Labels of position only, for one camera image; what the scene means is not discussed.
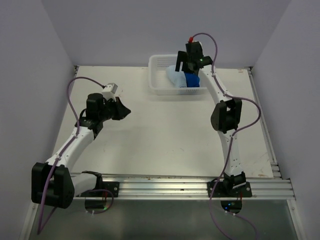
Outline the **light blue towel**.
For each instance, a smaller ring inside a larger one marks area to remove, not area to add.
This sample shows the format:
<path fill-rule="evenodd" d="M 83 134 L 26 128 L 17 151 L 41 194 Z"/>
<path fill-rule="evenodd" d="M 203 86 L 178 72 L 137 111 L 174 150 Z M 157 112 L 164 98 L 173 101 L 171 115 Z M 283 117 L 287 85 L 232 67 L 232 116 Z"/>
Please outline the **light blue towel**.
<path fill-rule="evenodd" d="M 166 68 L 166 76 L 175 88 L 187 87 L 187 80 L 184 72 L 176 71 L 176 67 L 174 65 Z"/>

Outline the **dark blue towel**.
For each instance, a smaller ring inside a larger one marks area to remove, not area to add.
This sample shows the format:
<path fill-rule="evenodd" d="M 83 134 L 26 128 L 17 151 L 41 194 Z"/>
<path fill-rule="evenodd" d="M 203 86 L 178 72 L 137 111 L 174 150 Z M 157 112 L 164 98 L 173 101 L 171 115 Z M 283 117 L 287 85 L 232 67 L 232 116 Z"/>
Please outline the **dark blue towel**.
<path fill-rule="evenodd" d="M 186 86 L 188 88 L 199 88 L 200 87 L 200 78 L 193 73 L 184 73 Z"/>

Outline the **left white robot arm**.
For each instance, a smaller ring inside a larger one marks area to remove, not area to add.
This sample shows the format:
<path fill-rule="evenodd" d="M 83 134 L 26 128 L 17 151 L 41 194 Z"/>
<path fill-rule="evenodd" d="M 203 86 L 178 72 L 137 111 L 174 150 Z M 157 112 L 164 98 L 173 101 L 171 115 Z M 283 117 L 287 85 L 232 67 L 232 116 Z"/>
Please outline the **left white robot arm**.
<path fill-rule="evenodd" d="M 31 170 L 31 200 L 44 202 L 55 208 L 68 208 L 75 196 L 89 192 L 92 196 L 103 193 L 101 173 L 83 171 L 72 177 L 73 168 L 83 151 L 96 139 L 107 120 L 120 121 L 131 113 L 118 96 L 106 98 L 101 93 L 91 93 L 86 108 L 75 123 L 67 142 L 46 162 L 37 162 Z"/>

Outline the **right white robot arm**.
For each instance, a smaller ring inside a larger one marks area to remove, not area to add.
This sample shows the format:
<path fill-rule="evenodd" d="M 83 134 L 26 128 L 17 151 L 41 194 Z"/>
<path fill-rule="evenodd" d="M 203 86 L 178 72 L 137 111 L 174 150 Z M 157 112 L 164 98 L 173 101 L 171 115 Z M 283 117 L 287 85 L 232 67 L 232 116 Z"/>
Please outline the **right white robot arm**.
<path fill-rule="evenodd" d="M 219 135 L 225 158 L 220 176 L 206 184 L 208 196 L 214 198 L 250 198 L 253 195 L 251 186 L 247 182 L 246 175 L 241 167 L 238 145 L 234 135 L 241 119 L 242 101 L 227 96 L 222 88 L 223 84 L 215 74 L 213 76 L 204 74 L 203 78 L 199 77 L 201 69 L 213 64 L 212 58 L 203 54 L 200 42 L 190 38 L 185 48 L 185 51 L 177 53 L 175 71 L 183 72 L 187 87 L 198 87 L 201 82 L 206 85 L 215 103 L 210 123 Z"/>

